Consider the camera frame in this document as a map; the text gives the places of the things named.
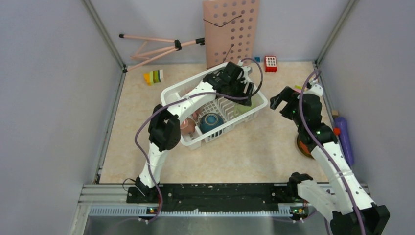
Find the dark bowl beige inside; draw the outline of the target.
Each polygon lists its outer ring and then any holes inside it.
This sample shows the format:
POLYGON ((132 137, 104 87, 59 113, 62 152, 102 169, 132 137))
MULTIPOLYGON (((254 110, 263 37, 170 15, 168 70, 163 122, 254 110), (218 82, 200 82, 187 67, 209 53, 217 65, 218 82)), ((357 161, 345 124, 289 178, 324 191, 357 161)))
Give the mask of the dark bowl beige inside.
POLYGON ((224 124, 224 120, 217 113, 207 113, 201 117, 199 128, 203 134, 224 124))

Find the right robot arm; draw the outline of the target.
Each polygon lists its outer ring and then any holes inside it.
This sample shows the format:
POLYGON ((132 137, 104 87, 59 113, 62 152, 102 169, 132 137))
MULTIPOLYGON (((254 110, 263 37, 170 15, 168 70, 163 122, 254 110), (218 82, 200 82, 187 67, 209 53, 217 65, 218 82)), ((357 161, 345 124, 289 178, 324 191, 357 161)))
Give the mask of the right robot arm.
POLYGON ((300 94, 285 87, 270 99, 270 107, 274 110, 286 102, 281 115, 295 123, 299 141, 323 169, 334 194, 308 174, 295 172, 289 178, 287 196, 294 202, 304 199, 311 203, 334 235, 380 235, 390 212, 366 193, 347 164, 333 129, 322 122, 322 88, 317 89, 317 94, 300 94))

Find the cream cup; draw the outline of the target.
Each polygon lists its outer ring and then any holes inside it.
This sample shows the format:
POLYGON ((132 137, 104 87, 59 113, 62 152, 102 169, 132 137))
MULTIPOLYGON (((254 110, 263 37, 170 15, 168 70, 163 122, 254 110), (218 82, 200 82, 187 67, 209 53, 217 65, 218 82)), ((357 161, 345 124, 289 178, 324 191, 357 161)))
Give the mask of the cream cup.
POLYGON ((236 116, 242 115, 242 114, 250 111, 251 108, 252 108, 251 106, 245 106, 245 105, 236 103, 235 106, 234 106, 234 114, 236 116))

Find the white plastic dish rack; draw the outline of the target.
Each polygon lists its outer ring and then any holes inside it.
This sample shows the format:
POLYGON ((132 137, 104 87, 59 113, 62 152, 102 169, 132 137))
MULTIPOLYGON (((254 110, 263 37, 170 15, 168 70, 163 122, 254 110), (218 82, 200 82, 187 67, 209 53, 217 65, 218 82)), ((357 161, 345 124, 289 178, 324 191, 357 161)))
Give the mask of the white plastic dish rack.
MULTIPOLYGON (((223 68, 226 64, 227 63, 219 64, 211 69, 165 88, 160 95, 162 105, 182 99, 194 88, 196 88, 207 74, 219 71, 219 69, 223 68)), ((214 132, 210 131, 203 134, 199 128, 200 121, 195 121, 197 125, 195 127, 195 132, 191 135, 181 135, 180 143, 187 146, 189 149, 194 150, 202 145, 202 141, 210 142, 214 139, 220 138, 222 135, 233 130, 237 125, 243 122, 248 122, 258 116, 259 111, 268 105, 268 100, 263 93, 259 91, 252 97, 251 110, 239 116, 234 114, 235 104, 235 102, 227 100, 223 97, 203 104, 200 107, 202 112, 199 118, 207 113, 217 113, 224 120, 224 124, 215 128, 214 132)))

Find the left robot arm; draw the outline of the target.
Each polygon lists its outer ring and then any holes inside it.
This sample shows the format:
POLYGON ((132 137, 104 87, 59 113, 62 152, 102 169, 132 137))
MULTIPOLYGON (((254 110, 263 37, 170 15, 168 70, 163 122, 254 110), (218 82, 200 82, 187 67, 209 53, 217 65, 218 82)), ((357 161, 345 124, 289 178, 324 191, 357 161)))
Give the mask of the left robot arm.
POLYGON ((202 80, 182 98, 166 105, 157 105, 144 122, 148 125, 149 151, 144 153, 146 165, 137 177, 135 187, 144 202, 157 196, 160 173, 168 152, 181 139, 180 125, 200 107, 219 97, 244 106, 251 105, 255 95, 253 82, 246 81, 243 62, 226 62, 202 73, 202 80))

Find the pink mug white inside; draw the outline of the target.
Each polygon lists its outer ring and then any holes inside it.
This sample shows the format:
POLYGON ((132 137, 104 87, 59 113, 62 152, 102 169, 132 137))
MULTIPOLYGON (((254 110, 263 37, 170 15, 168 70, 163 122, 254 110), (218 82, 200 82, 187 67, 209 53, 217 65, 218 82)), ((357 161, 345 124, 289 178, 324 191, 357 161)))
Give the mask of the pink mug white inside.
POLYGON ((181 134, 191 135, 195 132, 195 127, 196 127, 195 121, 189 117, 186 118, 180 126, 181 134))

